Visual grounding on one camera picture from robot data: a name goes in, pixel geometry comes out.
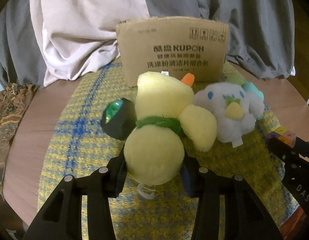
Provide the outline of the brown patterned cloth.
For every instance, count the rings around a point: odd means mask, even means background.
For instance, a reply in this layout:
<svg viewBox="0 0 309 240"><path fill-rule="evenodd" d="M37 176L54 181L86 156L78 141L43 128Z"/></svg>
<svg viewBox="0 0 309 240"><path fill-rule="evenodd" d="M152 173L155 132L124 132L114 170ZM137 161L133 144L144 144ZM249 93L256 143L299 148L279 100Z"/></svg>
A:
<svg viewBox="0 0 309 240"><path fill-rule="evenodd" d="M6 163L18 126L38 90L34 84L8 83L0 91L0 194L3 194Z"/></svg>

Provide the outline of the black green round toy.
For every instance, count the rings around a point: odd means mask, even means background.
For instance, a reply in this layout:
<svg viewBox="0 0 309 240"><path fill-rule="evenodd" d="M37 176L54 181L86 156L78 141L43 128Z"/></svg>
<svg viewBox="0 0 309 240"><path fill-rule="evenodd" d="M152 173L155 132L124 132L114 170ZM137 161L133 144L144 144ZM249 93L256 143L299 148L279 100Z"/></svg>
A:
<svg viewBox="0 0 309 240"><path fill-rule="evenodd" d="M110 137L124 141L136 127L134 102L121 98L109 103L103 111L102 130Z"/></svg>

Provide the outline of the brown cardboard box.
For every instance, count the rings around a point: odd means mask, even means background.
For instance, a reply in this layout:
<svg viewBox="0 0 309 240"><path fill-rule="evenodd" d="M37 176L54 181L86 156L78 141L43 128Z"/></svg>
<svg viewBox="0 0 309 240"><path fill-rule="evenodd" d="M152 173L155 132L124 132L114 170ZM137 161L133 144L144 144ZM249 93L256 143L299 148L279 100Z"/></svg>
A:
<svg viewBox="0 0 309 240"><path fill-rule="evenodd" d="M147 71L182 79L217 82L227 53L229 25L202 18L173 16L132 19L116 27L123 73L129 87Z"/></svg>

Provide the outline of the yellow duck plush toy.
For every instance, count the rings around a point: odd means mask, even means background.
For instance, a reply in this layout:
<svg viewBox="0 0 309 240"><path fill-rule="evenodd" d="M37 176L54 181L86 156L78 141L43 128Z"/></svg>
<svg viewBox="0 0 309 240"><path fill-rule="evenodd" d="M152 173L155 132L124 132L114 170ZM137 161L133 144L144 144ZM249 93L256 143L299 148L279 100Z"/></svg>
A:
<svg viewBox="0 0 309 240"><path fill-rule="evenodd" d="M135 99L136 127L128 136L124 156L129 175L139 184L161 185L182 168L182 138L208 152L217 137L217 120L194 104L193 74L181 80L159 72L139 75Z"/></svg>

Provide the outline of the beige pink bed sheet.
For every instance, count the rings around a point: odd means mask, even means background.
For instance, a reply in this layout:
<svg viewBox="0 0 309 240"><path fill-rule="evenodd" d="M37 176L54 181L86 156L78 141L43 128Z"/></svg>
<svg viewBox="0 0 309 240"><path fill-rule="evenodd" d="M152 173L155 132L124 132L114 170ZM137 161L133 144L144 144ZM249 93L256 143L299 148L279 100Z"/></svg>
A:
<svg viewBox="0 0 309 240"><path fill-rule="evenodd" d="M43 85L74 81L119 57L116 25L149 16L146 0L30 0Z"/></svg>

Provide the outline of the white dog plush toy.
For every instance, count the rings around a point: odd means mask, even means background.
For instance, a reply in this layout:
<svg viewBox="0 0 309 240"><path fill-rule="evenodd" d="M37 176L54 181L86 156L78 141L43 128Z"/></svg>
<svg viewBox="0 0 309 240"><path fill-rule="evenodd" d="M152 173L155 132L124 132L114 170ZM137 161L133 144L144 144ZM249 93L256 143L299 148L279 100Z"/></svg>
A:
<svg viewBox="0 0 309 240"><path fill-rule="evenodd" d="M264 94L251 83L213 83L198 91L194 104L210 111L217 120L217 139L233 148L252 132L265 111Z"/></svg>

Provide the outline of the yellow blue woven mat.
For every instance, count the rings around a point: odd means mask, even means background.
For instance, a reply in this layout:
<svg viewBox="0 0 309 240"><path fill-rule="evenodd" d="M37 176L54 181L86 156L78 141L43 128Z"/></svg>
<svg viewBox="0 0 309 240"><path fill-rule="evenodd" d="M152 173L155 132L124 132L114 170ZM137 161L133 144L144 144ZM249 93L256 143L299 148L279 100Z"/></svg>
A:
<svg viewBox="0 0 309 240"><path fill-rule="evenodd" d="M134 100L137 90L126 85L119 62L87 74L80 81L57 122L44 158L39 181L38 205L42 206L60 180L71 174L88 176L119 154L123 143L101 128L102 112L119 98ZM243 144L216 141L209 152L195 150L189 139L186 151L215 174L242 175L262 200L284 235L295 227L302 213L295 198L283 186L282 161L268 152L266 135L280 126L266 107L255 129ZM109 201L117 239L190 239L198 201L184 192L180 176L155 188L155 198L137 193L137 183L128 177L123 192Z"/></svg>

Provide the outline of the colourful cube blocks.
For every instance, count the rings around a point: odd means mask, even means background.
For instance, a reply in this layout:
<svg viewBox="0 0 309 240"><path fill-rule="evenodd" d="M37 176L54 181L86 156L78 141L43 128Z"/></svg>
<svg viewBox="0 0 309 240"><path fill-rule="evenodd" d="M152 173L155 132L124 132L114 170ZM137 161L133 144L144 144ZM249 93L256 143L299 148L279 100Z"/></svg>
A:
<svg viewBox="0 0 309 240"><path fill-rule="evenodd" d="M284 127L278 127L266 136L267 140L272 138L277 138L284 142L286 145L294 147L297 135Z"/></svg>

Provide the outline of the grey bed sheet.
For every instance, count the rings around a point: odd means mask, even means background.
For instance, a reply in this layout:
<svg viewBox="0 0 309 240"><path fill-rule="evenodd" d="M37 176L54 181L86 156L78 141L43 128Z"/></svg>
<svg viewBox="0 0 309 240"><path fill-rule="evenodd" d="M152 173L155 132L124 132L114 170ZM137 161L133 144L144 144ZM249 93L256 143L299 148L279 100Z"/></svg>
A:
<svg viewBox="0 0 309 240"><path fill-rule="evenodd" d="M227 59L259 79L294 70L292 0L146 0L150 16L188 16L229 24ZM46 64L33 29L30 0L0 7L0 84L43 85Z"/></svg>

